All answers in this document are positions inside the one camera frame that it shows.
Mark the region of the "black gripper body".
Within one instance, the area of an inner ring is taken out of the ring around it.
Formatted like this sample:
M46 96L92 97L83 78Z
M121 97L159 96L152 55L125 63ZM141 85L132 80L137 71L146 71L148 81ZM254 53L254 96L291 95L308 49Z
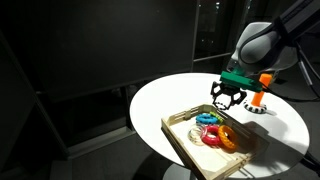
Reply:
M233 87L231 85L225 84L225 83L219 83L222 94L230 96L231 93L233 92L238 92L241 91L238 87Z

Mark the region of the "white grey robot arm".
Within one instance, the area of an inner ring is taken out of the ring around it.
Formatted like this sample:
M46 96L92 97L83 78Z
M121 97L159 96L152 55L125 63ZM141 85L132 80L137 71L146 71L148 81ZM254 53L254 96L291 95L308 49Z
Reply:
M212 84L213 104L228 110L245 99L246 90L270 92L266 83L253 80L251 76L284 70L299 61L303 52L297 40L319 23L319 16L319 0L297 0L271 23L248 24L227 70L220 75L220 82Z

